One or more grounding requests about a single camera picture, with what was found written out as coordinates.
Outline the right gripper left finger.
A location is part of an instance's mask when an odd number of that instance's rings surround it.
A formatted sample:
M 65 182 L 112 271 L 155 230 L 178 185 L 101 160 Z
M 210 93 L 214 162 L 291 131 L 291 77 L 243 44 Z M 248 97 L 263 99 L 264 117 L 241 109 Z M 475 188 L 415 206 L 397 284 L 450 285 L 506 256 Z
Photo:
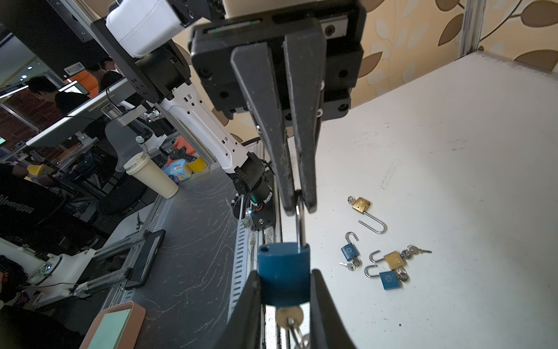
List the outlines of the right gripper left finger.
M 232 316 L 214 348 L 260 348 L 261 326 L 262 287 L 259 274 L 253 270 L 248 275 Z

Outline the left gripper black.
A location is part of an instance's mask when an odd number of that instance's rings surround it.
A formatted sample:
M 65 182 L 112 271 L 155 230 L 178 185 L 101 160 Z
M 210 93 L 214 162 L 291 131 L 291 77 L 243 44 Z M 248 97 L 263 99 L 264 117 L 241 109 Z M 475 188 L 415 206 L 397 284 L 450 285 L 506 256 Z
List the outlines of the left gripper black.
M 350 110 L 365 21 L 359 1 L 316 1 L 192 28 L 190 56 L 202 87 L 228 118 L 248 107 L 289 216 L 295 214 L 296 197 L 283 115 L 291 109 L 302 195 L 314 213 L 319 110 L 324 121 Z M 305 29 L 309 25 L 319 29 Z

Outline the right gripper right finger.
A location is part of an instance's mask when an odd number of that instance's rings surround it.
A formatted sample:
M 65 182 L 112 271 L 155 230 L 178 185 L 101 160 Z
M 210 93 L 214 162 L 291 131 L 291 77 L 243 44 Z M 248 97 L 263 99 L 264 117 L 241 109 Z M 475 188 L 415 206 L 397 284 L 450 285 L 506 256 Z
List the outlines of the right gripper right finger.
M 355 348 L 318 269 L 310 277 L 310 347 Z

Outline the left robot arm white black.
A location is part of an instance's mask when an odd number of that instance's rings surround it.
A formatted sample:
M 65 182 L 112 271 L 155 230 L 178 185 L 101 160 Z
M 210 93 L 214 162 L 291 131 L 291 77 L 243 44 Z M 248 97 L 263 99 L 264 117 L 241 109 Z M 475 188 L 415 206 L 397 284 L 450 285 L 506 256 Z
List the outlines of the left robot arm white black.
M 318 208 L 321 123 L 345 116 L 363 60 L 360 1 L 122 1 L 91 29 L 136 92 L 182 124 L 257 211 L 265 165 L 225 129 L 250 113 L 287 215 Z

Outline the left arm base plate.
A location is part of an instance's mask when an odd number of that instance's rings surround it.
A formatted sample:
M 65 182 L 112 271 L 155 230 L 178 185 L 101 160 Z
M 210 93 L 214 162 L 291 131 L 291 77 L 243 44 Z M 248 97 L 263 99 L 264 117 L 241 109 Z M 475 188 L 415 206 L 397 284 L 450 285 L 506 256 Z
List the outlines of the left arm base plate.
M 243 220 L 247 219 L 250 228 L 261 231 L 272 228 L 276 224 L 276 204 L 274 195 L 274 175 L 271 170 L 264 172 L 261 187 L 269 190 L 267 198 L 262 204 L 254 204 L 250 199 L 243 196 L 239 205 L 239 213 Z

